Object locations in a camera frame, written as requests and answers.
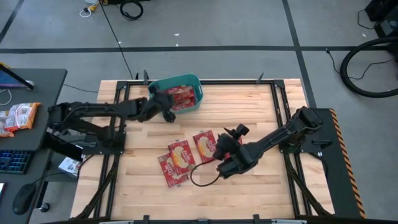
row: white cable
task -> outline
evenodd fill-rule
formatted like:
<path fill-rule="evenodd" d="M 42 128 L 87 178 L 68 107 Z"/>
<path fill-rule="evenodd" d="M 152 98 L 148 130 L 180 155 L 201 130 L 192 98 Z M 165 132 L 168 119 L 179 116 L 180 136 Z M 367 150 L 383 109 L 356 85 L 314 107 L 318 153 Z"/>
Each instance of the white cable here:
<path fill-rule="evenodd" d="M 0 106 L 6 106 L 6 105 L 9 104 L 9 103 L 11 102 L 11 100 L 12 100 L 11 91 L 10 91 L 10 90 L 7 90 L 7 91 L 8 91 L 8 93 L 10 94 L 10 99 L 7 101 L 7 103 L 0 103 Z"/>
<path fill-rule="evenodd" d="M 81 16 L 81 17 L 83 17 L 83 18 L 88 18 L 88 17 L 90 17 L 91 16 L 91 9 L 90 9 L 90 7 L 92 7 L 92 6 L 96 6 L 96 5 L 98 5 L 100 2 L 98 1 L 97 3 L 95 3 L 95 4 L 92 4 L 92 5 L 90 5 L 90 6 L 88 6 L 87 7 L 87 11 L 88 11 L 88 15 L 87 16 L 83 16 L 83 12 L 85 11 L 84 9 L 82 10 L 82 11 L 80 11 L 80 13 L 79 13 L 79 15 Z"/>
<path fill-rule="evenodd" d="M 88 17 L 90 17 L 91 16 L 91 10 L 89 9 L 89 8 L 87 8 L 87 10 L 88 10 L 88 16 L 83 16 L 81 13 L 82 12 L 84 12 L 85 10 L 83 9 L 82 11 L 80 11 L 80 13 L 79 13 L 79 15 L 81 16 L 81 17 L 83 17 L 83 18 L 88 18 Z"/>

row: computer mouse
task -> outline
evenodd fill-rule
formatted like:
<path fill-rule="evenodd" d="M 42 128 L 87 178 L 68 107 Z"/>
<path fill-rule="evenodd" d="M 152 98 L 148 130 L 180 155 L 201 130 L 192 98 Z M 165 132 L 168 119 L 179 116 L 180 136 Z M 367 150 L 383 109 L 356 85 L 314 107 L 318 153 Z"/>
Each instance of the computer mouse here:
<path fill-rule="evenodd" d="M 35 192 L 35 184 L 23 185 L 14 198 L 14 202 L 12 203 L 12 211 L 16 215 L 22 215 L 27 212 L 29 209 L 29 205 L 32 203 Z"/>

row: desk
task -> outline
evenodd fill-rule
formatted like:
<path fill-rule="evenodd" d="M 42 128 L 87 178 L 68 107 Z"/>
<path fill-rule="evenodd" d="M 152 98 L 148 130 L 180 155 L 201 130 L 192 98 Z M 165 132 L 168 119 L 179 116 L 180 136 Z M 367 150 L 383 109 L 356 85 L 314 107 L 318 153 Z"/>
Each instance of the desk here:
<path fill-rule="evenodd" d="M 32 80 L 35 88 L 29 90 L 11 90 L 12 101 L 7 106 L 0 106 L 0 110 L 8 110 L 12 105 L 18 103 L 40 102 L 36 119 L 31 130 L 20 130 L 13 138 L 1 138 L 1 149 L 13 150 L 37 150 L 47 130 L 48 113 L 47 108 L 57 103 L 59 93 L 67 71 L 64 69 L 12 69 L 17 75 L 26 80 Z M 0 198 L 0 217 L 2 223 L 28 223 L 37 197 L 40 193 L 42 181 L 37 184 L 37 190 L 30 209 L 23 215 L 15 215 L 12 212 L 12 202 L 19 189 L 28 183 L 43 177 L 46 173 L 52 151 L 50 149 L 38 150 L 25 175 L 0 174 L 0 182 L 6 183 L 4 192 Z"/>
<path fill-rule="evenodd" d="M 284 82 L 293 114 L 306 105 L 303 89 L 299 79 Z M 117 81 L 101 82 L 99 103 L 113 102 L 116 84 Z M 278 128 L 269 85 L 202 87 L 204 99 L 200 109 L 178 114 L 173 124 L 166 123 L 161 116 L 145 123 L 126 121 L 126 145 L 120 157 L 112 220 L 142 220 L 143 215 L 150 215 L 151 220 L 250 219 L 253 214 L 261 218 L 294 217 L 284 160 L 277 147 L 267 151 L 259 164 L 243 175 L 219 179 L 209 187 L 196 187 L 189 181 L 178 188 L 167 187 L 157 157 L 168 153 L 167 145 L 173 140 L 187 139 L 198 164 L 200 157 L 192 136 L 200 130 L 223 133 L 223 127 L 235 128 L 243 123 L 250 129 L 243 137 L 243 143 L 247 143 Z M 130 88 L 130 99 L 142 96 L 148 97 L 146 86 Z M 95 118 L 93 122 L 106 126 L 109 119 Z M 333 213 L 322 163 L 306 154 L 301 158 L 308 188 L 324 208 Z M 71 217 L 78 215 L 96 192 L 102 160 L 103 156 L 94 156 L 83 166 Z M 199 184 L 212 181 L 217 163 L 207 164 L 195 172 L 195 181 Z M 297 192 L 303 213 L 303 201 L 299 190 Z M 101 215 L 104 215 L 107 195 L 103 197 Z"/>

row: wooden table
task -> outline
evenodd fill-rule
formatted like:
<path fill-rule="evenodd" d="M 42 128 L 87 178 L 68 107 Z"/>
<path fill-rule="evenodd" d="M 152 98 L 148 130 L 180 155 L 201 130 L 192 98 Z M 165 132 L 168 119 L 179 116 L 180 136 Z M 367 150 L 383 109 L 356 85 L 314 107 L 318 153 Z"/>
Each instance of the wooden table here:
<path fill-rule="evenodd" d="M 294 114 L 297 108 L 307 105 L 303 88 L 299 79 L 284 81 Z M 113 102 L 116 83 L 101 82 L 99 103 Z M 248 219 L 253 214 L 261 218 L 294 217 L 284 160 L 278 147 L 267 151 L 258 165 L 243 175 L 219 179 L 209 187 L 196 187 L 190 181 L 180 187 L 167 187 L 157 158 L 168 153 L 170 142 L 187 139 L 198 164 L 201 160 L 192 136 L 201 130 L 223 133 L 223 127 L 232 129 L 243 123 L 250 129 L 243 137 L 243 143 L 247 143 L 258 141 L 278 128 L 269 86 L 203 85 L 203 91 L 200 109 L 177 115 L 173 124 L 166 123 L 161 116 L 145 123 L 126 122 L 126 149 L 119 163 L 112 220 L 142 220 L 143 215 L 150 215 L 151 220 Z M 133 86 L 129 96 L 130 99 L 148 97 L 146 86 Z M 93 122 L 99 126 L 109 125 L 108 118 L 95 118 Z M 308 188 L 324 208 L 333 213 L 321 161 L 307 154 L 301 158 Z M 103 156 L 94 156 L 83 166 L 71 217 L 78 215 L 97 191 L 102 161 Z M 218 163 L 212 162 L 195 171 L 195 181 L 200 184 L 212 181 L 217 175 Z M 296 189 L 300 211 L 304 214 L 301 193 Z M 103 197 L 102 215 L 107 195 Z"/>

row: teal basket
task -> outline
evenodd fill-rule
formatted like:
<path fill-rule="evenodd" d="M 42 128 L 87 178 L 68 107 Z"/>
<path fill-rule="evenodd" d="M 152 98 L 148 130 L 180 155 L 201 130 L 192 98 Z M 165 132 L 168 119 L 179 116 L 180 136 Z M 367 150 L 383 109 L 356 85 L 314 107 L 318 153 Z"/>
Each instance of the teal basket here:
<path fill-rule="evenodd" d="M 149 86 L 157 86 L 157 89 L 168 90 L 169 88 L 182 86 L 182 85 L 190 85 L 193 87 L 193 91 L 195 91 L 195 106 L 190 108 L 182 109 L 182 110 L 171 110 L 175 114 L 183 114 L 190 111 L 197 110 L 200 106 L 200 103 L 203 99 L 203 91 L 201 89 L 200 80 L 196 75 L 188 74 L 188 75 L 180 75 L 171 78 L 165 78 L 157 81 L 153 81 Z"/>

